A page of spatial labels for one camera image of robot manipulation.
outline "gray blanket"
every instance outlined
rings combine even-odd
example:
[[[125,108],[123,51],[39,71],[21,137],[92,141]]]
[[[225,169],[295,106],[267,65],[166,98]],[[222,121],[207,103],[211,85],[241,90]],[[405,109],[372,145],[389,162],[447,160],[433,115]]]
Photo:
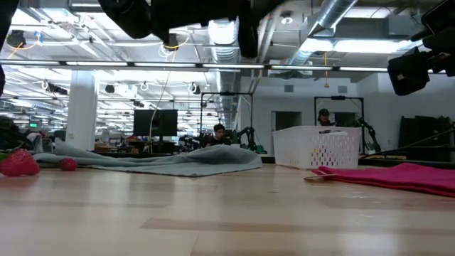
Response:
[[[198,149],[185,156],[116,159],[76,149],[56,139],[55,154],[41,153],[34,155],[33,158],[38,163],[57,166],[62,159],[68,156],[74,158],[78,166],[187,177],[209,176],[262,167],[262,160],[256,153],[225,145]]]

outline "plush strawberry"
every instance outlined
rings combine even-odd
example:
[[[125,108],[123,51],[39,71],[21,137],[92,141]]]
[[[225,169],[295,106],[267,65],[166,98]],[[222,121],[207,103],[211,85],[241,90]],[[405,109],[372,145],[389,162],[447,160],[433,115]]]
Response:
[[[40,166],[25,149],[10,154],[0,154],[0,173],[5,176],[36,175]]]
[[[60,161],[60,168],[64,171],[75,171],[77,168],[76,160],[72,158],[66,158]]]

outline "red ball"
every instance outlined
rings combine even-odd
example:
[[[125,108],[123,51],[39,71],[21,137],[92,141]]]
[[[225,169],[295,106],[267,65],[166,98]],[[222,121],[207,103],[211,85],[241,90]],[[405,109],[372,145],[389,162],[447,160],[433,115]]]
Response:
[[[75,171],[77,169],[76,160],[72,158],[63,159],[60,162],[60,168],[64,171]]]

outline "doorway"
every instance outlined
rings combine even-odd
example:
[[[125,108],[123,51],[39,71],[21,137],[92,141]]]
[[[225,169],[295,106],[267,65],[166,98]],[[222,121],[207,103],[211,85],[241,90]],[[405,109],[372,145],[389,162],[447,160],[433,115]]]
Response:
[[[274,156],[273,132],[301,125],[301,112],[272,111],[272,148]]]

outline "black shirt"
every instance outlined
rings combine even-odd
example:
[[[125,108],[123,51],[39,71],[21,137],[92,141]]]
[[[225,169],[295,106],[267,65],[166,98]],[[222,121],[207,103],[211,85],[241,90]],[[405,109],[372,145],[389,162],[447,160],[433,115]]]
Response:
[[[221,138],[220,140],[215,139],[215,137],[211,137],[210,140],[208,141],[208,143],[211,146],[221,145],[221,144],[230,145],[230,140],[226,139],[225,137]]]

